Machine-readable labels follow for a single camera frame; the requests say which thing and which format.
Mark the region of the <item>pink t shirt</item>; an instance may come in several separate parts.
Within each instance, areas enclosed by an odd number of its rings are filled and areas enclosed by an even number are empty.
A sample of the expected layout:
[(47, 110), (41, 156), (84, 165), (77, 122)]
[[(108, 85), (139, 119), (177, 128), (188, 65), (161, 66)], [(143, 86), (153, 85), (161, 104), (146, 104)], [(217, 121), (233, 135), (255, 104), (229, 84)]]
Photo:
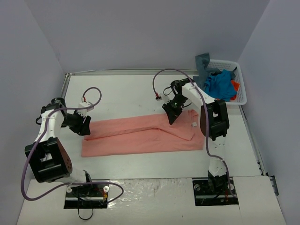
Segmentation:
[(166, 114), (94, 121), (82, 140), (82, 157), (202, 150), (198, 113), (183, 111), (169, 124)]

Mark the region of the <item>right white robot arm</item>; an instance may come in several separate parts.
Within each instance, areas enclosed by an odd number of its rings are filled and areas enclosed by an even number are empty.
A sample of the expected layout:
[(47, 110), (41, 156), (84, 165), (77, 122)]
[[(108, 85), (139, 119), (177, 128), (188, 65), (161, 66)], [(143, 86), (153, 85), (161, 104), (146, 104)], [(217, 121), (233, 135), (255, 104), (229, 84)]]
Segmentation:
[(169, 124), (179, 118), (187, 100), (200, 109), (200, 130), (206, 138), (206, 151), (210, 157), (208, 188), (210, 192), (218, 194), (227, 187), (229, 174), (228, 167), (224, 164), (225, 138), (229, 129), (226, 102), (209, 96), (187, 78), (171, 82), (170, 88), (174, 94), (173, 99), (162, 97), (162, 108)]

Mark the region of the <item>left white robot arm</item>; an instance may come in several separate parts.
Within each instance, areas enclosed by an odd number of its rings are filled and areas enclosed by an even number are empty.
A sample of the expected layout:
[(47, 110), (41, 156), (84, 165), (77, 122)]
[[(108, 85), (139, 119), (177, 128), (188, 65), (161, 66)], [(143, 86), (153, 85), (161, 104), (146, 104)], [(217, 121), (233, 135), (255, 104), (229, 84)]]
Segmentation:
[(91, 117), (87, 113), (94, 109), (91, 105), (82, 98), (79, 109), (70, 114), (65, 109), (65, 99), (54, 98), (47, 106), (42, 107), (40, 131), (34, 141), (37, 147), (29, 161), (39, 183), (79, 183), (77, 190), (83, 196), (94, 192), (94, 183), (88, 172), (72, 166), (71, 159), (59, 140), (60, 130), (65, 127), (80, 136), (90, 135)]

